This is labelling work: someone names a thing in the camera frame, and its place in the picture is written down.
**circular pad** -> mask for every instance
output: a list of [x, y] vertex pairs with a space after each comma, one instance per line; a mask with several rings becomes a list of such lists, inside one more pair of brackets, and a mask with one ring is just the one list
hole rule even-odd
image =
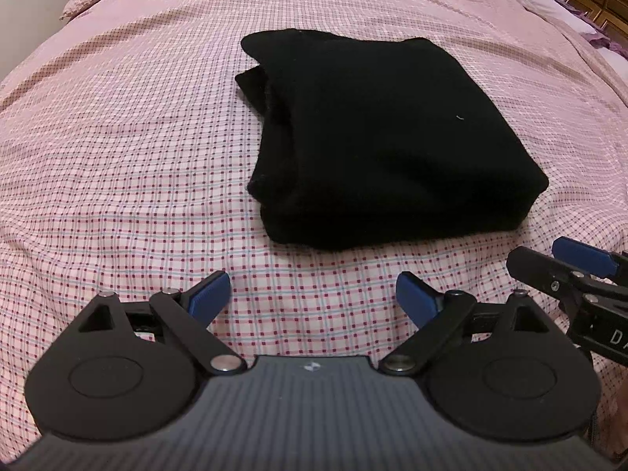
[[194, 366], [161, 343], [87, 333], [43, 355], [25, 385], [42, 432], [106, 442], [153, 432], [176, 418], [196, 389]]
[[70, 383], [86, 397], [113, 398], [137, 387], [143, 372], [135, 361], [106, 356], [79, 363], [70, 373]]
[[597, 375], [577, 349], [532, 332], [458, 347], [434, 364], [427, 385], [436, 407], [462, 429], [511, 442], [574, 433], [600, 396]]

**black sweater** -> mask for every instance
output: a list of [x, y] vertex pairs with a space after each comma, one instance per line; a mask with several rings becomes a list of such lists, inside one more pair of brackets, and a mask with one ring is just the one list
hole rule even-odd
[[264, 118], [249, 193], [268, 236], [322, 249], [513, 230], [548, 179], [491, 99], [427, 39], [244, 37]]

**gray ridged surface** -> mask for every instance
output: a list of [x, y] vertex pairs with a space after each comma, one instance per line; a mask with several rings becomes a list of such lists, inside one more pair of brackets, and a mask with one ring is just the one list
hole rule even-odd
[[[306, 365], [320, 364], [316, 371]], [[452, 426], [416, 384], [366, 358], [261, 357], [212, 379], [194, 407], [145, 438], [112, 445], [46, 436], [24, 471], [605, 471], [581, 440], [500, 445]]]

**checkered bedspread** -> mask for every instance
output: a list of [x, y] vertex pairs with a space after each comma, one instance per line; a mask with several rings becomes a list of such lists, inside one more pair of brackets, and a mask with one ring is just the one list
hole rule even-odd
[[[394, 302], [403, 270], [500, 302], [517, 245], [628, 247], [628, 87], [514, 0], [71, 0], [65, 15], [0, 84], [4, 459], [37, 437], [27, 371], [100, 288], [143, 300], [224, 269], [233, 301], [211, 329], [245, 357], [377, 359], [413, 331]], [[261, 124], [234, 75], [254, 65], [243, 36], [287, 27], [428, 37], [454, 55], [549, 177], [522, 227], [342, 253], [269, 242], [246, 192]], [[535, 298], [564, 327], [557, 303]], [[595, 366], [607, 418], [626, 372]]]

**metal pin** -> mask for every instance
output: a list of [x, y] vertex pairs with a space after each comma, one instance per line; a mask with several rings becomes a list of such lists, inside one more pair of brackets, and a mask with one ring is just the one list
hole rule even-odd
[[212, 358], [209, 364], [220, 372], [232, 372], [240, 368], [242, 360], [233, 354], [220, 354]]
[[394, 372], [407, 372], [412, 370], [416, 363], [410, 356], [405, 354], [393, 354], [384, 360], [384, 366]]

